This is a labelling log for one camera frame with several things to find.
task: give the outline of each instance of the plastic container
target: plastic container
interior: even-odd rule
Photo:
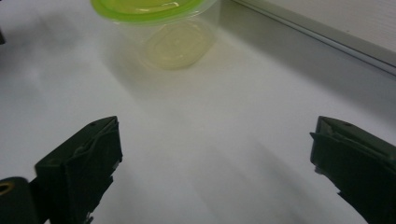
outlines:
[[[176,69],[197,62],[216,39],[217,0],[91,0],[113,20],[145,64]]]

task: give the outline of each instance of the white table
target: white table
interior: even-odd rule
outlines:
[[[364,223],[309,161],[319,115],[396,145],[396,77],[231,1],[190,68],[130,62],[89,1],[0,3],[0,179],[117,115],[101,223]]]

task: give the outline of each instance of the container lid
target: container lid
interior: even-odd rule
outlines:
[[[113,21],[150,22],[189,14],[204,0],[91,0],[95,11]]]

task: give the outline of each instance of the table surface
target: table surface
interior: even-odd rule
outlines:
[[[318,116],[396,145],[396,77],[232,1],[176,71],[132,60],[89,1],[0,3],[0,179],[117,115],[124,160],[93,223],[364,223],[309,161]]]

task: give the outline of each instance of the green lid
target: green lid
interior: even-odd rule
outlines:
[[[162,21],[188,13],[204,0],[91,0],[96,12],[114,21]]]

